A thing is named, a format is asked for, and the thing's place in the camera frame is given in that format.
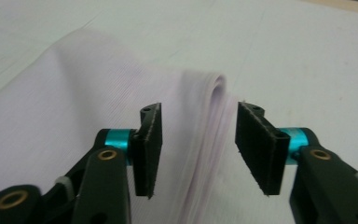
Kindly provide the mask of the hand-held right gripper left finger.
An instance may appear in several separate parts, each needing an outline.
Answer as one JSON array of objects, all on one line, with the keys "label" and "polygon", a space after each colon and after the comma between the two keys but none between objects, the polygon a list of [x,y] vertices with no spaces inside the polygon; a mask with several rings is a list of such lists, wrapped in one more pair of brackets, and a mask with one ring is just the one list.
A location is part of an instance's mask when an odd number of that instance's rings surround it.
[{"label": "hand-held right gripper left finger", "polygon": [[106,146],[121,149],[126,163],[132,167],[135,194],[151,198],[156,186],[162,148],[161,103],[140,110],[139,129],[111,129],[104,140]]}]

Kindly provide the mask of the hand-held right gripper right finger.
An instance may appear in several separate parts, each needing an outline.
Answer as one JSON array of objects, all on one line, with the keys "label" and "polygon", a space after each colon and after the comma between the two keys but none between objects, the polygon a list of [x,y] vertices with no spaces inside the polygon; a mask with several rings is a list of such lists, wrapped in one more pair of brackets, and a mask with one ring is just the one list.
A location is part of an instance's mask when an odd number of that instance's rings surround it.
[{"label": "hand-held right gripper right finger", "polygon": [[262,192],[279,195],[285,166],[297,164],[310,134],[302,127],[276,128],[262,107],[238,102],[235,144]]}]

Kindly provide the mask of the lilac printed towel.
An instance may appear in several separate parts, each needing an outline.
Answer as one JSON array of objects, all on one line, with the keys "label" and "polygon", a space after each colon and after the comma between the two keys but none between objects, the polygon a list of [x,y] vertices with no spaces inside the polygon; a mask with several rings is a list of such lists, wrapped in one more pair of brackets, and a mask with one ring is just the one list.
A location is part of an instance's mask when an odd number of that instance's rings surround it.
[{"label": "lilac printed towel", "polygon": [[237,102],[224,76],[158,68],[104,33],[80,29],[0,91],[0,190],[50,189],[103,128],[140,124],[160,104],[163,144],[154,195],[133,197],[133,224],[199,224]]}]

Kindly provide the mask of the white grid mat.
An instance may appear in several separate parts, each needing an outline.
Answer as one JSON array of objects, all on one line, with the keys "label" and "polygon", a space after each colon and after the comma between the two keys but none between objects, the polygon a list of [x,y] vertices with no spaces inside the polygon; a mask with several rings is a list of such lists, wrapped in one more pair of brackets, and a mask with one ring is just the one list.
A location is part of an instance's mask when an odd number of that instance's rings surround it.
[{"label": "white grid mat", "polygon": [[[80,29],[142,63],[224,76],[237,104],[312,129],[358,170],[357,13],[298,0],[0,0],[0,91]],[[199,224],[294,224],[295,168],[279,195],[264,195],[236,147],[235,118]]]}]

